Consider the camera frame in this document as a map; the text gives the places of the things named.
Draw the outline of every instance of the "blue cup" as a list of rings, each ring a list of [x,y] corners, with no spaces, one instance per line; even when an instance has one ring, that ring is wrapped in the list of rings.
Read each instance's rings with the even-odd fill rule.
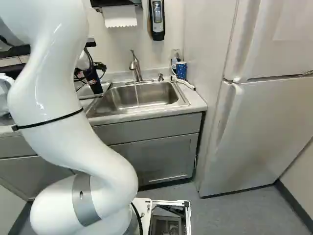
[[[181,80],[186,80],[187,78],[187,62],[180,61],[176,62],[176,76]]]

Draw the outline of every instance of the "baseboard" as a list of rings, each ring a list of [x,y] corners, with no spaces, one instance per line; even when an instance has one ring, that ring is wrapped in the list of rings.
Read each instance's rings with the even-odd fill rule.
[[[267,187],[270,187],[270,186],[272,186],[272,184],[271,185],[262,185],[262,186],[258,186],[258,187],[247,188],[247,189],[242,189],[242,190],[237,190],[237,191],[213,194],[213,195],[201,197],[201,199],[213,198],[213,197],[221,197],[221,196],[226,196],[226,195],[231,195],[231,194],[236,194],[236,193],[241,193],[241,192],[248,192],[248,191],[253,191],[253,190],[257,190],[257,189],[261,189],[261,188],[267,188]]]
[[[289,192],[285,185],[278,179],[275,181],[274,186],[280,192],[282,197],[288,202],[293,211],[299,216],[302,222],[308,227],[309,231],[313,233],[313,220],[309,214],[303,209],[300,203]]]
[[[12,228],[10,229],[8,235],[18,235],[20,234],[21,229],[23,228],[23,225],[25,224],[26,220],[29,217],[30,209],[31,209],[32,203],[27,202],[21,211],[19,217],[15,220]]]
[[[192,181],[192,178],[187,178],[187,179],[180,179],[180,180],[172,180],[168,182],[163,182],[163,183],[156,183],[152,185],[145,185],[145,186],[140,186],[138,191],[146,191],[146,190],[152,190],[156,188],[164,188],[164,187],[169,187],[169,186],[174,186],[174,185],[182,185],[182,184],[187,184]]]

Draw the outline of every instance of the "refrigerator door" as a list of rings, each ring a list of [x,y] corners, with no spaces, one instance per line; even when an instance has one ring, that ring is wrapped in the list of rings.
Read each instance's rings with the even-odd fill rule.
[[[200,196],[274,183],[313,136],[313,77],[223,82]]]
[[[303,74],[313,70],[311,0],[239,0],[224,77]]]

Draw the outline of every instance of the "gray carpet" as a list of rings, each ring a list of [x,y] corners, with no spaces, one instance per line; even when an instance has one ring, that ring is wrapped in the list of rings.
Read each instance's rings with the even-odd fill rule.
[[[190,200],[193,235],[310,235],[274,187],[200,199],[193,183],[139,192],[138,197]],[[26,223],[21,235],[34,235]]]

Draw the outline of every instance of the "refrigerator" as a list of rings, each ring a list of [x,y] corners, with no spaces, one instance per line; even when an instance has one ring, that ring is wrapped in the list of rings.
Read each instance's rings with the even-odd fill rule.
[[[192,13],[186,12],[186,33],[203,38],[186,38],[188,78],[209,106],[196,174],[201,197],[273,184],[313,136],[312,1],[213,4],[196,0],[188,6],[198,11],[200,23],[189,23]],[[223,22],[212,22],[210,14],[222,14]],[[191,43],[204,44],[195,54]],[[214,47],[218,62],[207,59]],[[202,67],[205,59],[219,72]]]

